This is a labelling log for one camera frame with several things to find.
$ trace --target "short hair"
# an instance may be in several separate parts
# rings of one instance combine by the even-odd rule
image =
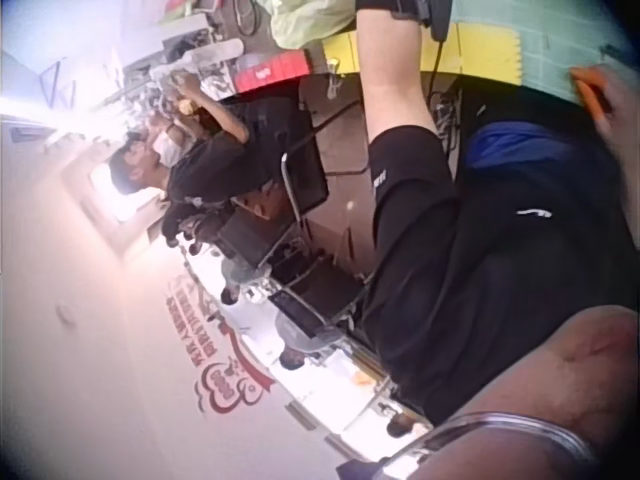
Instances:
[[[393,438],[402,438],[405,435],[411,433],[413,425],[405,425],[397,420],[399,415],[394,415],[387,424],[387,433]]]
[[[220,301],[225,305],[235,305],[238,303],[238,297],[233,295],[229,287],[224,287],[220,294]]]
[[[131,150],[133,143],[140,141],[137,135],[128,135],[125,144],[111,155],[109,170],[111,171],[111,183],[123,195],[131,195],[142,190],[138,182],[131,180],[133,168],[127,163],[124,156]]]
[[[304,366],[304,362],[304,357],[289,355],[287,348],[285,348],[284,352],[280,354],[280,365],[282,365],[282,368],[285,370],[298,370]]]

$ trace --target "silver bangle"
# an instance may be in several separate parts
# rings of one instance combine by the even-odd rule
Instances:
[[[373,480],[388,479],[383,471],[410,452],[431,455],[469,432],[481,428],[511,430],[535,435],[561,447],[580,469],[590,469],[598,460],[591,447],[578,435],[550,422],[524,415],[500,412],[470,413],[448,420],[394,454],[374,475]]]

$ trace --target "bag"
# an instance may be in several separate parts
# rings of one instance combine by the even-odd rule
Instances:
[[[345,28],[356,16],[355,0],[258,0],[271,15],[280,48],[296,50]]]

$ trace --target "black chair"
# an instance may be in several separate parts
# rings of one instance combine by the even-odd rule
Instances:
[[[364,293],[364,283],[319,259],[304,275],[269,297],[282,313],[312,338],[325,325],[350,315]]]
[[[281,173],[292,212],[275,220],[264,220],[243,209],[220,230],[221,239],[251,266],[261,267],[296,226],[303,226],[304,216],[323,204],[329,196],[327,177],[362,175],[369,166],[357,171],[325,172],[316,135],[360,102],[340,109],[327,120],[313,126],[311,113],[299,110],[292,119],[294,140],[282,156]]]

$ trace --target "yellow floor mat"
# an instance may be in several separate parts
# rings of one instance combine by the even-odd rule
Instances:
[[[337,63],[336,73],[358,73],[356,32],[334,35],[322,41],[327,63]],[[430,72],[438,44],[428,30],[422,31],[420,70]],[[474,23],[454,23],[442,49],[438,72],[472,75],[522,84],[520,37],[515,30]]]

